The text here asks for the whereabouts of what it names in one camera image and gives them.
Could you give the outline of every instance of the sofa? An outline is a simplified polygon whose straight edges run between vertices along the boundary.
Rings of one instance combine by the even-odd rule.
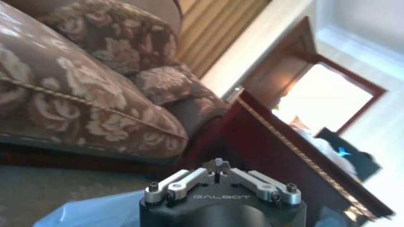
[[[5,157],[178,162],[226,111],[175,60],[179,19],[169,0],[0,2]]]

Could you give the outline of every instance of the screw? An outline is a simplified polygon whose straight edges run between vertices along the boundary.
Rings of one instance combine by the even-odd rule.
[[[174,200],[174,197],[175,197],[175,195],[174,195],[173,191],[167,191],[166,192],[166,201],[171,202]]]
[[[287,183],[285,185],[285,189],[287,190],[289,193],[295,193],[297,192],[297,186],[293,183]]]
[[[270,188],[271,188],[271,186],[270,186],[270,185],[267,185],[267,184],[263,184],[263,185],[262,185],[262,188],[263,188],[263,189],[270,189]]]
[[[279,201],[278,192],[273,192],[270,194],[270,199],[271,199],[273,202],[278,202]]]
[[[149,187],[149,192],[155,192],[158,190],[157,182],[150,182],[147,187]]]

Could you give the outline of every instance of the floral upholstery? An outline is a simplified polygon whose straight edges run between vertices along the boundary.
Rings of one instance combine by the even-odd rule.
[[[97,15],[86,15],[85,20],[102,27]],[[70,26],[74,24],[65,25],[66,32],[75,31]],[[81,37],[81,33],[69,35],[70,38]],[[113,48],[114,44],[122,48],[130,43],[117,37],[110,40]],[[131,57],[125,58],[134,56],[130,48],[119,51],[122,56],[115,55],[121,60],[115,70],[141,69],[141,63],[139,68],[131,67],[127,62]],[[147,53],[149,57],[155,57],[153,60],[170,55],[166,52],[161,55]],[[153,105],[130,80],[2,2],[0,137],[2,141],[19,138],[27,142],[69,145],[71,150],[89,148],[145,158],[177,156],[187,141],[178,120],[163,108]]]
[[[37,19],[123,76],[174,62],[169,24],[123,2],[79,0]]]
[[[227,110],[227,105],[179,62],[141,71],[129,79],[146,98],[175,116],[189,137],[207,120],[223,115]]]

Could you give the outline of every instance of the white wall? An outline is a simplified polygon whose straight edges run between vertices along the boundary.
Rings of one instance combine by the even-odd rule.
[[[311,0],[271,0],[201,79],[217,96],[222,97],[262,53],[298,23],[306,9],[313,12],[313,6]]]
[[[342,138],[370,153],[382,169],[363,183],[365,188],[397,213],[366,227],[401,227],[404,223],[404,81],[358,61],[331,46],[317,42],[318,52],[387,92],[342,133]]]

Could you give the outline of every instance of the ceiling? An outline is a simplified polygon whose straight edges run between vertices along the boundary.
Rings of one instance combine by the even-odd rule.
[[[314,0],[315,40],[404,80],[404,0]]]
[[[404,53],[404,0],[335,0],[333,22],[346,32]]]

